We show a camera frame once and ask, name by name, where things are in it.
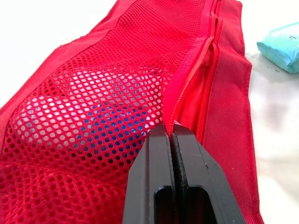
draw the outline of red mesh pocket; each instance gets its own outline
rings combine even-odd
[[[29,93],[2,148],[4,223],[121,222],[128,170],[163,122],[163,93],[210,19],[204,5],[137,0]]]

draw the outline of red zipper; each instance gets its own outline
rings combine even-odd
[[[218,48],[218,41],[220,38],[221,30],[222,30],[223,20],[217,19],[216,29],[215,29],[215,38],[212,41],[212,48],[213,48],[213,58],[211,60],[212,65],[209,69],[209,72],[206,76],[206,80],[203,86],[202,92],[202,104],[199,110],[198,122],[196,126],[196,133],[195,136],[199,142],[202,142],[203,139],[203,131],[205,128],[205,121],[206,121],[206,111],[210,96],[211,85],[214,78],[214,73],[216,70],[216,65],[218,62],[219,57],[219,48]]]
[[[203,80],[203,87],[201,92],[202,97],[202,103],[199,105],[199,114],[197,116],[197,124],[195,128],[191,128],[192,131],[196,134],[197,139],[201,142],[203,137],[203,129],[204,129],[204,123],[205,123],[205,117],[206,117],[206,111],[208,106],[208,98],[209,93],[211,89],[211,85],[213,82],[214,72],[216,69],[218,57],[219,57],[219,49],[217,47],[218,40],[221,34],[222,24],[223,21],[218,18],[219,11],[220,11],[220,5],[221,0],[217,0],[214,5],[214,10],[212,12],[212,25],[211,25],[211,31],[210,31],[210,37],[207,39],[205,45],[203,46],[203,49],[201,50],[201,53],[198,55],[198,58],[194,65],[192,66],[192,69],[188,75],[188,77],[185,80],[185,83],[183,85],[183,88],[180,91],[180,95],[175,103],[174,110],[171,114],[171,121],[174,121],[175,115],[178,112],[178,105],[181,103],[181,99],[183,98],[183,95],[186,92],[186,89],[189,86],[189,83],[191,82],[192,78],[195,74],[199,73],[200,67],[203,63],[203,59],[205,58],[208,49],[212,47],[212,58],[210,59],[211,66],[209,67],[209,71],[207,75],[204,77]]]

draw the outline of white background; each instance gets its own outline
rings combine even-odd
[[[115,0],[1,0],[0,107],[59,45],[87,34]],[[271,29],[299,21],[294,0],[243,0],[249,99],[261,214],[266,224],[297,223],[299,214],[299,74],[258,53]]]

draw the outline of light blue package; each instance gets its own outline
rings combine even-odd
[[[299,72],[299,22],[275,29],[257,42],[260,52],[280,68]]]

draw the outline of red fabric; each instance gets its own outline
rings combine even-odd
[[[3,223],[121,223],[147,132],[175,119],[263,223],[240,17],[233,0],[121,0],[55,50],[0,110]]]

